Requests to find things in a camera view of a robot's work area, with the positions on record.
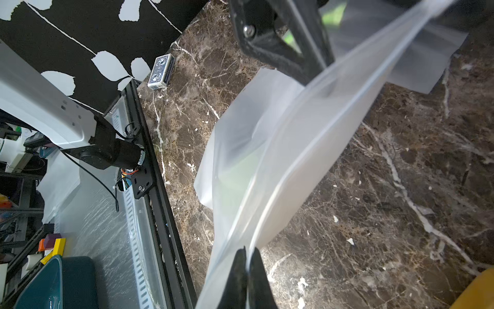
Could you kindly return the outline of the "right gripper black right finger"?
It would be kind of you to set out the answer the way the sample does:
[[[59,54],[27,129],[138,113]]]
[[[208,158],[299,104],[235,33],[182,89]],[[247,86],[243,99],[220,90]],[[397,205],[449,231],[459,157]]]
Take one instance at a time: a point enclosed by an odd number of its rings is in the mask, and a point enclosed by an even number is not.
[[[249,266],[248,308],[278,309],[258,248],[253,252]]]

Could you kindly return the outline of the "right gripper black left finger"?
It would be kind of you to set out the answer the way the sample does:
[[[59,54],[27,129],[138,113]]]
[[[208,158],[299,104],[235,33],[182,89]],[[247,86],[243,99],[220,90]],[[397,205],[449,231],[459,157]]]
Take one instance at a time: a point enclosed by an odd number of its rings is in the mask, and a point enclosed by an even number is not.
[[[245,309],[247,297],[246,249],[239,249],[217,309]]]

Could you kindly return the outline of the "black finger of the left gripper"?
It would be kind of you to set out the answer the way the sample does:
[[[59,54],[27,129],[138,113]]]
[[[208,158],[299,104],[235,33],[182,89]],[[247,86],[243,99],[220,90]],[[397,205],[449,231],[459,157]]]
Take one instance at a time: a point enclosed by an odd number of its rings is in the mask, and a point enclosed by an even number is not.
[[[307,85],[335,60],[319,9],[326,1],[233,0],[240,49]]]

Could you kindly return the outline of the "stack of clear zip-top bags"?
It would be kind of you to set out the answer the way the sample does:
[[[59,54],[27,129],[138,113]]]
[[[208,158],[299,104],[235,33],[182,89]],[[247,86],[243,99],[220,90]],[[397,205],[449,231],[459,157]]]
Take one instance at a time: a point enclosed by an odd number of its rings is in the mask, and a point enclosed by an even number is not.
[[[337,161],[377,95],[307,86],[263,68],[213,128],[194,182],[214,215],[214,244],[198,308],[217,308],[235,253],[255,248],[289,223]]]

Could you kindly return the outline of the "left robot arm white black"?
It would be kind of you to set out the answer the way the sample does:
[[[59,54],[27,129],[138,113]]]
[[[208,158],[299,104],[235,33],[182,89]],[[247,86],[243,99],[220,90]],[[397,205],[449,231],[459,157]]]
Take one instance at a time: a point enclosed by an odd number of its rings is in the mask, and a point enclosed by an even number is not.
[[[338,24],[303,1],[230,1],[234,30],[248,55],[301,82],[321,71],[313,58],[333,62],[325,31]],[[145,148],[120,134],[103,116],[84,108],[1,45],[1,110],[32,125],[69,158],[96,167],[138,170]]]

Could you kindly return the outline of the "white perforated strip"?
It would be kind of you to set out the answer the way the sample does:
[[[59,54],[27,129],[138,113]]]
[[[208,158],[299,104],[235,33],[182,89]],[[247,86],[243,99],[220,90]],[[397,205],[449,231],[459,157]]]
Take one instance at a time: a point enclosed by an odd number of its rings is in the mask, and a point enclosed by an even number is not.
[[[145,261],[142,259],[142,245],[140,229],[138,227],[137,215],[135,212],[135,198],[132,187],[123,191],[123,204],[127,220],[127,229],[131,246],[131,257],[136,279],[138,293],[138,307],[154,308],[153,297],[150,293],[149,280],[145,275]]]

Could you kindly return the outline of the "small printed card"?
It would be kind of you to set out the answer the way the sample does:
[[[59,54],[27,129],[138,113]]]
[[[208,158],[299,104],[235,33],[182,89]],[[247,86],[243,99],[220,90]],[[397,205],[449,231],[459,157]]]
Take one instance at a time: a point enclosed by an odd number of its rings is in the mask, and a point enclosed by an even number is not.
[[[169,85],[175,58],[172,54],[165,54],[155,59],[148,81],[151,90],[166,89]]]

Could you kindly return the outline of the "teal plastic bin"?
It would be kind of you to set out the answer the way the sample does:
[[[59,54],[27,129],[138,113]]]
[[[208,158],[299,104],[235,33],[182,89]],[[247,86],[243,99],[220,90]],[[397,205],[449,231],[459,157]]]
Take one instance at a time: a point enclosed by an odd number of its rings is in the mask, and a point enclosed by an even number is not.
[[[27,285],[15,308],[98,308],[96,272],[87,256],[54,256]]]

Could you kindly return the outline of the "yellow plastic tray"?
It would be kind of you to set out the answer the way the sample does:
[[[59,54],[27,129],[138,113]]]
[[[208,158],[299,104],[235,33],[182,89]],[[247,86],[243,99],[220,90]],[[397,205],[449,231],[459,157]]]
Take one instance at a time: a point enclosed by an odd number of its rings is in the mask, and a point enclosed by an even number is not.
[[[493,268],[490,268],[468,285],[450,309],[491,309],[493,298]]]

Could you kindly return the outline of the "black front mounting rail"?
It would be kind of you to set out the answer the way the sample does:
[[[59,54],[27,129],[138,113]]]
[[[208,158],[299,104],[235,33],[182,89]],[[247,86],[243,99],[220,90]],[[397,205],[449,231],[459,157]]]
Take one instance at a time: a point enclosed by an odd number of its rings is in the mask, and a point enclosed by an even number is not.
[[[132,187],[142,259],[154,308],[194,308],[196,291],[137,87],[137,82],[131,81],[106,115],[118,131],[117,136],[142,151],[138,167],[117,172],[123,189],[120,192],[121,210],[124,211],[123,191]]]

